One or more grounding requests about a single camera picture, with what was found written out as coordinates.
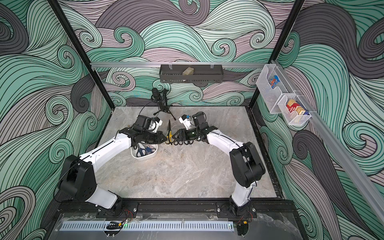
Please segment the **beige block in tray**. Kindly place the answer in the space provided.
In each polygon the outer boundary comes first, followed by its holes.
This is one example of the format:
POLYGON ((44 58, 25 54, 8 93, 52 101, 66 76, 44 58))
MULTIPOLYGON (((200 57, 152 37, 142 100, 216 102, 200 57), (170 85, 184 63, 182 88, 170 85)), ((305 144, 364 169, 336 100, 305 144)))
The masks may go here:
POLYGON ((191 76, 191 75, 194 74, 194 72, 195 72, 195 69, 194 69, 194 68, 192 68, 192 67, 188 67, 188 68, 186 68, 186 69, 183 71, 182 75, 183 75, 183 76, 191 76))

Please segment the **black microphone on tripod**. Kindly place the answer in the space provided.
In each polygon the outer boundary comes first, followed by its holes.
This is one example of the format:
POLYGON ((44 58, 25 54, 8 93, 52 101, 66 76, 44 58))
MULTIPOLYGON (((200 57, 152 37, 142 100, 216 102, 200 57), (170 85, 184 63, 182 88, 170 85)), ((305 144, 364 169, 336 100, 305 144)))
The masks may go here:
POLYGON ((153 113, 153 115, 156 116, 160 112, 164 112, 164 113, 170 114, 172 118, 176 120, 176 118, 170 111, 171 106, 168 105, 167 93, 168 93, 167 89, 163 89, 159 91, 157 88, 152 88, 151 101, 155 102, 159 109, 157 112, 153 113))

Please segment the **clear wall bin upper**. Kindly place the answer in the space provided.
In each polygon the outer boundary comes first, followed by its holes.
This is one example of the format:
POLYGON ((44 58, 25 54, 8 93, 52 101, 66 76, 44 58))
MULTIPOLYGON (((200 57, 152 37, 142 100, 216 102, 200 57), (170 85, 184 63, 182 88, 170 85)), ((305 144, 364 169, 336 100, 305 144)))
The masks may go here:
POLYGON ((275 64, 264 65, 257 80, 257 87, 270 114, 281 113, 278 103, 283 97, 288 99, 295 96, 287 73, 275 64))

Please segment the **aluminium wall rail back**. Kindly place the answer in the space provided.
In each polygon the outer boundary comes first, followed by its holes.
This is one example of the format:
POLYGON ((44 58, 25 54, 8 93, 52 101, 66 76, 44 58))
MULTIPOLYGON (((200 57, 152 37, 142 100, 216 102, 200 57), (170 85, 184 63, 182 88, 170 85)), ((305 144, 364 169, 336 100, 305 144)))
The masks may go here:
POLYGON ((267 63, 246 63, 246 62, 90 62, 92 68, 160 68, 161 65, 207 65, 213 67, 221 65, 223 68, 254 69, 262 68, 267 63))

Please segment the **clear wall bin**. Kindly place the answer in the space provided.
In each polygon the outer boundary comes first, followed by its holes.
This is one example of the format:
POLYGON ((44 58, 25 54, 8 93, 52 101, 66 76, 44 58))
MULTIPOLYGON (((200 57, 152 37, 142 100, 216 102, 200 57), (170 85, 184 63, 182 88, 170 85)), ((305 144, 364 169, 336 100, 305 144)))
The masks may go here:
POLYGON ((295 96, 287 73, 275 64, 264 65, 257 80, 257 87, 270 114, 281 113, 278 103, 283 97, 288 99, 295 96))
POLYGON ((278 107, 286 123, 290 126, 301 127, 312 117, 298 96, 294 94, 284 94, 278 101, 278 107))

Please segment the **yellow handled scissors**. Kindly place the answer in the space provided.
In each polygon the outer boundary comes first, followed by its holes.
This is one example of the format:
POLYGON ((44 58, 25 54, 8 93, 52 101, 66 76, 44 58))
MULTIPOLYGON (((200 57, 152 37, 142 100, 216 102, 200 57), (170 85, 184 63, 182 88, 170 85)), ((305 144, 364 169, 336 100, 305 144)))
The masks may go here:
POLYGON ((171 130, 171 121, 169 120, 168 126, 167 126, 167 140, 165 142, 166 145, 172 145, 172 130, 171 130))

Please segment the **black wall shelf tray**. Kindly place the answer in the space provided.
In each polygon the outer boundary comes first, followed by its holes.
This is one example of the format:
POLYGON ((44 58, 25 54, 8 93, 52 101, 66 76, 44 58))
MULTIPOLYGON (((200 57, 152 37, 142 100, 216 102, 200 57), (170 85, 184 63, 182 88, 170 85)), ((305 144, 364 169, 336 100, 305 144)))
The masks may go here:
POLYGON ((162 83, 221 83, 224 78, 222 65, 161 65, 162 83))

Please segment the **red yellow boxes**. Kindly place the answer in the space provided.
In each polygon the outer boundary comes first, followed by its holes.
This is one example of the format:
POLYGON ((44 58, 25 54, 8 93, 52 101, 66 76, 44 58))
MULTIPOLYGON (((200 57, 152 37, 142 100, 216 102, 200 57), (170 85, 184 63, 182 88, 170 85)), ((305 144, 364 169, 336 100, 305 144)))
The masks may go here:
POLYGON ((289 99, 286 103, 289 113, 296 112, 298 115, 309 115, 310 113, 302 107, 296 100, 289 99))

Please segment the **white plastic storage box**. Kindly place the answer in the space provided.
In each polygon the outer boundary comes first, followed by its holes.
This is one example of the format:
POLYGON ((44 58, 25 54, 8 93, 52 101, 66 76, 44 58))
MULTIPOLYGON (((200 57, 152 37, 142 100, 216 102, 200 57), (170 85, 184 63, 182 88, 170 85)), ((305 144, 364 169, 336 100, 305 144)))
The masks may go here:
POLYGON ((158 145, 138 143, 131 147, 131 155, 138 161, 154 158, 158 152, 158 145))

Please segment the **blue handled scissors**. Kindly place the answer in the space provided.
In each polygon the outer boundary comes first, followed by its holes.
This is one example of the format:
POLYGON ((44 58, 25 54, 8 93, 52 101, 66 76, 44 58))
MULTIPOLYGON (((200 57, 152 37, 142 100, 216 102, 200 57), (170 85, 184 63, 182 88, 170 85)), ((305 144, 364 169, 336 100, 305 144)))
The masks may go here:
POLYGON ((141 158, 154 153, 156 148, 154 148, 152 145, 138 143, 136 145, 136 150, 136 157, 141 158))

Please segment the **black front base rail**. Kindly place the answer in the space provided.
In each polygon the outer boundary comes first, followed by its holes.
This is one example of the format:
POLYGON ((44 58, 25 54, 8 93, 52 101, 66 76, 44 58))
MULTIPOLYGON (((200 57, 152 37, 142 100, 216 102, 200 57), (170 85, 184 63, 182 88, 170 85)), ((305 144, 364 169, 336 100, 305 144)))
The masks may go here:
POLYGON ((98 218, 138 217, 145 214, 203 214, 219 219, 250 219, 258 213, 296 212, 295 204, 275 198, 252 198, 244 207, 236 207, 227 198, 194 199, 121 199, 107 210, 86 202, 60 205, 59 213, 95 213, 98 218))

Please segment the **blue red packet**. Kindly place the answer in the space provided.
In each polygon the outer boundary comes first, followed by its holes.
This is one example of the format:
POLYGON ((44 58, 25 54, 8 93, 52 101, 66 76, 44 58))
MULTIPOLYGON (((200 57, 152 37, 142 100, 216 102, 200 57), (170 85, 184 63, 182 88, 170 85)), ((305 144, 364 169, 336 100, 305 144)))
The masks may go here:
POLYGON ((270 79, 268 79, 268 83, 269 83, 271 89, 274 89, 278 85, 278 83, 280 83, 280 82, 281 82, 281 80, 277 75, 274 75, 270 79))

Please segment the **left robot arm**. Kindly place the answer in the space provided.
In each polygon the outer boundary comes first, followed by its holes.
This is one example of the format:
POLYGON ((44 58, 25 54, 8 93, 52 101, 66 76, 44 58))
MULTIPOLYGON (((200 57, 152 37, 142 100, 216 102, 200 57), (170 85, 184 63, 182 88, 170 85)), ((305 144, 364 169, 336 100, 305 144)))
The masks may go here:
POLYGON ((138 143, 162 144, 167 137, 161 132, 136 132, 124 128, 100 147, 80 156, 70 155, 64 161, 57 188, 76 201, 112 209, 118 195, 98 187, 95 173, 119 153, 138 143))

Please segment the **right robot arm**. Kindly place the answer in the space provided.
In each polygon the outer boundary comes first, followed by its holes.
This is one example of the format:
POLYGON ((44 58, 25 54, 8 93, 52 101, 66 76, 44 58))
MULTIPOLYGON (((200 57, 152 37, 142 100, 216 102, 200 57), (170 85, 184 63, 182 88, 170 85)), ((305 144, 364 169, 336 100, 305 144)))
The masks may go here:
POLYGON ((249 203, 253 188, 266 173, 265 165, 253 143, 236 141, 216 127, 180 129, 172 136, 172 139, 175 143, 184 144, 199 140, 213 145, 227 154, 236 180, 230 204, 236 209, 242 209, 249 203))

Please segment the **clear wall bin lower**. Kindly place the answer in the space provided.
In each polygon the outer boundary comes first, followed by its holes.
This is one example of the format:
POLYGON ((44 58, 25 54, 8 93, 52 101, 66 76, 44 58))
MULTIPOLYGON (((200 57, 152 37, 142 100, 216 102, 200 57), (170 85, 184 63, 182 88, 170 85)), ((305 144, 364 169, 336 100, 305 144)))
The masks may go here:
POLYGON ((278 107, 286 123, 290 126, 301 127, 312 117, 298 96, 294 94, 284 94, 278 101, 278 107))

